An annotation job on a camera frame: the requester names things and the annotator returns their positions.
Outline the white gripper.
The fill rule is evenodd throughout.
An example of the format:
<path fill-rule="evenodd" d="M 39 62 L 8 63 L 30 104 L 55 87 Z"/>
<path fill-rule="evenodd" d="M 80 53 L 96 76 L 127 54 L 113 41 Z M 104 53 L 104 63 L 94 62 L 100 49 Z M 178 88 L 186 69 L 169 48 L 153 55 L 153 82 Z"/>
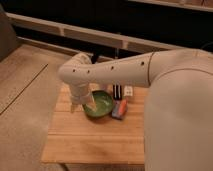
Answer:
<path fill-rule="evenodd" d="M 92 111 L 97 111 L 95 101 L 92 101 L 92 95 L 88 84 L 70 85 L 70 99 L 76 105 L 83 105 L 89 102 L 89 108 Z M 70 105 L 70 112 L 75 111 L 75 105 Z"/>

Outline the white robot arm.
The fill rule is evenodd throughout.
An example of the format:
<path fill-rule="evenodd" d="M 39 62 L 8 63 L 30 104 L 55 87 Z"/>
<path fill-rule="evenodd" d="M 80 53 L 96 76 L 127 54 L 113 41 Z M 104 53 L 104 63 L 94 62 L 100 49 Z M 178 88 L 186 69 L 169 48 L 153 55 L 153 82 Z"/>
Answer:
<path fill-rule="evenodd" d="M 186 48 L 96 64 L 79 53 L 59 77 L 75 104 L 91 100 L 91 83 L 146 87 L 145 171 L 213 171 L 213 53 Z"/>

